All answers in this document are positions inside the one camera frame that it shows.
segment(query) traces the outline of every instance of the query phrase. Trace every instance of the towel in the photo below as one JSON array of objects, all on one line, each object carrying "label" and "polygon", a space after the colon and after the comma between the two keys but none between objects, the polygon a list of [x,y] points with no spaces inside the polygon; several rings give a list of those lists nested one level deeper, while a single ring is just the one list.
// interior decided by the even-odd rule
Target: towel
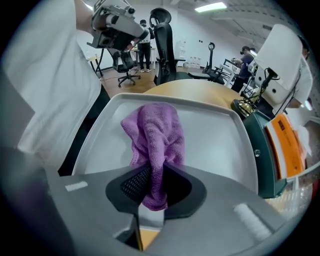
[{"label": "towel", "polygon": [[183,164],[185,157],[184,132],[177,110],[163,102],[146,104],[122,120],[121,126],[132,139],[133,156],[130,165],[151,164],[151,190],[142,204],[152,211],[166,209],[163,164],[165,161]]}]

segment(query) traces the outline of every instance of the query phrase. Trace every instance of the tray rim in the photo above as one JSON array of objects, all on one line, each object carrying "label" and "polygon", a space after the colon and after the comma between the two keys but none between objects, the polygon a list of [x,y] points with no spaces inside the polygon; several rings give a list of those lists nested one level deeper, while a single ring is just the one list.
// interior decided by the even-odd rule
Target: tray rim
[{"label": "tray rim", "polygon": [[119,100],[125,100],[125,99],[130,99],[130,100],[144,100],[144,101],[148,101],[148,102],[166,102],[169,104],[178,104],[178,105],[184,105],[184,106],[188,106],[188,107],[194,107],[194,108],[199,108],[199,109],[206,109],[206,110],[210,110],[210,111],[215,111],[215,112],[220,112],[222,114],[225,115],[229,115],[234,121],[235,121],[235,125],[240,133],[240,137],[241,140],[243,141],[243,143],[245,143],[243,145],[244,148],[247,149],[251,149],[250,152],[248,152],[247,150],[245,150],[245,153],[247,155],[247,159],[249,161],[252,161],[252,164],[250,164],[249,162],[249,166],[252,165],[251,167],[253,168],[255,177],[254,179],[256,180],[256,185],[255,185],[255,192],[256,194],[258,194],[258,171],[257,171],[257,164],[256,164],[256,159],[254,156],[254,150],[252,148],[250,139],[249,139],[249,135],[247,133],[247,130],[245,128],[245,125],[243,124],[240,116],[233,111],[232,109],[228,109],[222,106],[218,106],[215,104],[210,104],[210,103],[206,103],[206,102],[201,102],[201,101],[196,101],[196,100],[192,100],[192,99],[185,99],[185,98],[179,98],[179,97],[172,97],[172,96],[165,96],[165,95],[156,95],[156,94],[147,94],[147,93],[130,93],[130,92],[122,92],[122,93],[118,93],[117,95],[113,96],[110,101],[107,103],[107,105],[104,107],[104,109],[101,111],[100,115],[98,116],[98,118],[96,119],[96,121],[94,122],[93,126],[91,127],[88,135],[86,136],[81,149],[79,151],[79,154],[76,158],[73,170],[72,170],[72,175],[82,175],[84,173],[77,173],[76,172],[76,167],[79,164],[79,156],[81,156],[84,152],[84,148],[86,148],[86,145],[88,144],[88,138],[92,136],[92,134],[94,133],[99,133],[99,130],[101,127],[98,127],[98,125],[101,122],[102,119],[102,114],[103,112],[106,111],[107,108],[110,108],[110,106],[112,106],[113,104],[115,104],[117,101]]}]

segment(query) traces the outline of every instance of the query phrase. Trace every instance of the brass lamp base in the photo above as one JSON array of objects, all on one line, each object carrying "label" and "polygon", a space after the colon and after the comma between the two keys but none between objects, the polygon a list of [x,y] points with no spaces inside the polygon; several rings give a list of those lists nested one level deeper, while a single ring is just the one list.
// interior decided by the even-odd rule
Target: brass lamp base
[{"label": "brass lamp base", "polygon": [[231,103],[231,108],[240,116],[241,120],[246,119],[254,112],[254,109],[250,104],[237,99]]}]

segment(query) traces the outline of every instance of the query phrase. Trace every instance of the dark blue shirt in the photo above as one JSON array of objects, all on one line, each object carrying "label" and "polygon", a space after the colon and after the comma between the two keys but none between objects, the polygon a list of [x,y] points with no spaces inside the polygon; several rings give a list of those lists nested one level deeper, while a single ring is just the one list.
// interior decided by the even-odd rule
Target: dark blue shirt
[{"label": "dark blue shirt", "polygon": [[251,54],[247,54],[247,55],[243,56],[241,58],[241,60],[243,63],[242,63],[241,70],[240,70],[238,77],[245,79],[245,78],[250,77],[250,75],[251,75],[248,71],[248,66],[254,60],[254,57]]}]

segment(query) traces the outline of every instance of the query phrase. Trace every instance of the purple towel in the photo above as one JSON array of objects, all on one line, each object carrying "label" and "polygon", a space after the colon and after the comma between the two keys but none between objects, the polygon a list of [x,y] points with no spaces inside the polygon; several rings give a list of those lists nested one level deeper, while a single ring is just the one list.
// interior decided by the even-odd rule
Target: purple towel
[{"label": "purple towel", "polygon": [[177,110],[167,103],[146,104],[122,120],[121,126],[132,139],[130,165],[151,163],[151,191],[143,205],[152,211],[166,209],[163,164],[183,164],[185,158],[185,138]]}]

